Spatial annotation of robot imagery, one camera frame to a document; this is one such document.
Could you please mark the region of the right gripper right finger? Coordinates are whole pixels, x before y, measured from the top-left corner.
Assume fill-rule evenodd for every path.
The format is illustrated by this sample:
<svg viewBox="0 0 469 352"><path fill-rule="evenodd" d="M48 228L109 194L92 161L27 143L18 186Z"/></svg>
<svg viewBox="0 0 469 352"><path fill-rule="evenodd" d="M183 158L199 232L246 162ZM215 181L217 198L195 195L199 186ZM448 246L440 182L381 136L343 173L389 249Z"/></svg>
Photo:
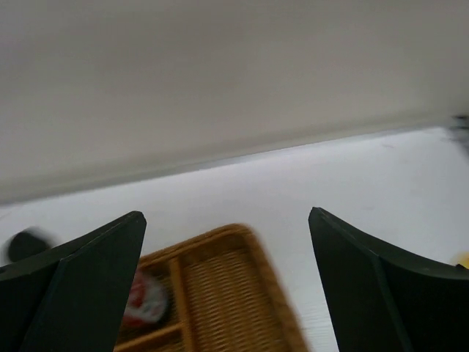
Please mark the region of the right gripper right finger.
<svg viewBox="0 0 469 352"><path fill-rule="evenodd" d="M340 351L467 351L468 269L373 237L322 208L314 256Z"/></svg>

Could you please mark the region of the black-cap spice bottle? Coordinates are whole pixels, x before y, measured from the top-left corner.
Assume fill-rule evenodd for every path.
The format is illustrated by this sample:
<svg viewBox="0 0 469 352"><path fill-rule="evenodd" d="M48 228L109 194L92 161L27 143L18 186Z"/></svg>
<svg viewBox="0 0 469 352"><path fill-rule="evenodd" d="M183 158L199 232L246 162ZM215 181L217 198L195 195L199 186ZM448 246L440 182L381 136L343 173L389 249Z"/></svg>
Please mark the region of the black-cap spice bottle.
<svg viewBox="0 0 469 352"><path fill-rule="evenodd" d="M14 234L7 242L6 255L11 263L35 256L53 248L49 234L36 227L30 227Z"/></svg>

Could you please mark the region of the tall clear black-cap bottle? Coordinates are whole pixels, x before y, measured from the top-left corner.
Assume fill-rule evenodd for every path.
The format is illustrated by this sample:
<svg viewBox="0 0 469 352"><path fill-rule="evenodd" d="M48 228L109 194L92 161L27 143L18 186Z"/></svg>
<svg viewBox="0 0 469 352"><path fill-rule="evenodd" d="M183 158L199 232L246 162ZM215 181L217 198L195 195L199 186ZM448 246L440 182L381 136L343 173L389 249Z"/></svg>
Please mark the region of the tall clear black-cap bottle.
<svg viewBox="0 0 469 352"><path fill-rule="evenodd" d="M123 326L147 326L160 322L169 310L167 289L155 277L137 270L122 317Z"/></svg>

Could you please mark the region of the yellow-cap red sauce bottle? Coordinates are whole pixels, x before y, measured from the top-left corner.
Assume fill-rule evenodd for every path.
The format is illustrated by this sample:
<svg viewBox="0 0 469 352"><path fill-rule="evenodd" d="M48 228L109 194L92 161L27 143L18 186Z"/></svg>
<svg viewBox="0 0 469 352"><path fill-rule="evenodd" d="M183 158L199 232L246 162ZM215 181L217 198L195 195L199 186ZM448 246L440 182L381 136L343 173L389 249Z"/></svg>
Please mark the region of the yellow-cap red sauce bottle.
<svg viewBox="0 0 469 352"><path fill-rule="evenodd" d="M457 266L469 269L469 252L462 252L457 254L454 257L453 262Z"/></svg>

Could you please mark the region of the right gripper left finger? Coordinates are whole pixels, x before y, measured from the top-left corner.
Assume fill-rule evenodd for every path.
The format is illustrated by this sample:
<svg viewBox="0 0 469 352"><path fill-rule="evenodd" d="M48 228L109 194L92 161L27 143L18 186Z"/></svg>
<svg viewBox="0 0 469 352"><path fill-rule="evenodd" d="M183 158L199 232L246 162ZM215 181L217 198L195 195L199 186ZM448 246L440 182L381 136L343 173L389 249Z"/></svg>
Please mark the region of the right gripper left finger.
<svg viewBox="0 0 469 352"><path fill-rule="evenodd" d="M147 221L132 211L1 267L2 351L112 351Z"/></svg>

